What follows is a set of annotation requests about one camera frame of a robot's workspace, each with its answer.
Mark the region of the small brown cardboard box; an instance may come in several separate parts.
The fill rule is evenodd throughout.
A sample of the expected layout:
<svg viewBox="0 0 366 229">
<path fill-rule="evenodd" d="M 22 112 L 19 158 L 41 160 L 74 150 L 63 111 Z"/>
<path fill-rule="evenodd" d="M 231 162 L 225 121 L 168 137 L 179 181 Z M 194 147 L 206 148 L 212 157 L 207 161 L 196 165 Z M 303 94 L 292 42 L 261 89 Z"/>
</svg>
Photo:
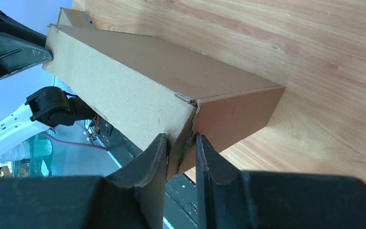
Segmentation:
<svg viewBox="0 0 366 229">
<path fill-rule="evenodd" d="M 67 8 L 60 8 L 57 24 L 96 29 L 86 12 Z"/>
</svg>

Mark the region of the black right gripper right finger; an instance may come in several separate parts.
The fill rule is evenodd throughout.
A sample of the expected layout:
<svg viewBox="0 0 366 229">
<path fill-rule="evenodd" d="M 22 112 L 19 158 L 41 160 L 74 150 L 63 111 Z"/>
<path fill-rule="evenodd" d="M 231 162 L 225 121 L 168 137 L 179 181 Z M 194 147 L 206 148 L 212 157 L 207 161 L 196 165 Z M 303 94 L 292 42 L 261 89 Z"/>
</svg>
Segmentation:
<svg viewBox="0 0 366 229">
<path fill-rule="evenodd" d="M 200 229 L 366 229 L 366 183 L 337 175 L 241 171 L 196 137 Z"/>
</svg>

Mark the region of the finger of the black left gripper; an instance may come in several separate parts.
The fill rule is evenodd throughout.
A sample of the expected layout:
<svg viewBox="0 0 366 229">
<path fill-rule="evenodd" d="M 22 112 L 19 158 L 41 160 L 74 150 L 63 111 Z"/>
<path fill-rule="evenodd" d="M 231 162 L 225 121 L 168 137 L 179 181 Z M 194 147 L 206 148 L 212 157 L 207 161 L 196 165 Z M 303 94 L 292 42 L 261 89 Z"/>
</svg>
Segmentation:
<svg viewBox="0 0 366 229">
<path fill-rule="evenodd" d="M 46 36 L 27 27 L 0 28 L 0 80 L 53 59 Z"/>
<path fill-rule="evenodd" d="M 0 32 L 34 43 L 41 47 L 45 46 L 47 36 L 17 22 L 0 10 Z"/>
</svg>

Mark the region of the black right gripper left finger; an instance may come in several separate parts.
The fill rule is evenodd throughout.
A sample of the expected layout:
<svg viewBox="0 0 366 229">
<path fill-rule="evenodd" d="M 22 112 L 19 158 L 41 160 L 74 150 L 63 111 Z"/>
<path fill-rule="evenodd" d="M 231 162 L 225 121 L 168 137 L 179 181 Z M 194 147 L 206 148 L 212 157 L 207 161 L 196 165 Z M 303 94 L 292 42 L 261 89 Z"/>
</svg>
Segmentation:
<svg viewBox="0 0 366 229">
<path fill-rule="evenodd" d="M 127 229 L 100 176 L 0 178 L 0 229 Z"/>
</svg>

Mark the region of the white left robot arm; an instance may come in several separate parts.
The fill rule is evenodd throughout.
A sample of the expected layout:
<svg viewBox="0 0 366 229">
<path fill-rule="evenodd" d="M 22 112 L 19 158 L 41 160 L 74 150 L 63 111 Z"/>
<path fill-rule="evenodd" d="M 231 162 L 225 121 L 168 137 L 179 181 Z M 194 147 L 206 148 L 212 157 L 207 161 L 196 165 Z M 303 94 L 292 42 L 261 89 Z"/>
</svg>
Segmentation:
<svg viewBox="0 0 366 229">
<path fill-rule="evenodd" d="M 47 37 L 0 10 L 0 80 L 51 61 Z M 96 113 L 77 95 L 59 87 L 43 87 L 0 121 L 0 156 L 30 137 L 59 125 L 72 126 Z"/>
</svg>

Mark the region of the large cardboard sheet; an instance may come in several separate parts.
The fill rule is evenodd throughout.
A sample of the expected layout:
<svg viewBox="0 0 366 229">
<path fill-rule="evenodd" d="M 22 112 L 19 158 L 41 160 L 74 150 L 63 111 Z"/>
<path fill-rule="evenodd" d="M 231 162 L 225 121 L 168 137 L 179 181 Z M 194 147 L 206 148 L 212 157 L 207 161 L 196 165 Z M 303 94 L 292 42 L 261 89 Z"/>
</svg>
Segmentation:
<svg viewBox="0 0 366 229">
<path fill-rule="evenodd" d="M 162 39 L 51 24 L 43 69 L 144 150 L 171 144 L 167 177 L 195 166 L 194 139 L 222 152 L 267 126 L 285 87 Z"/>
</svg>

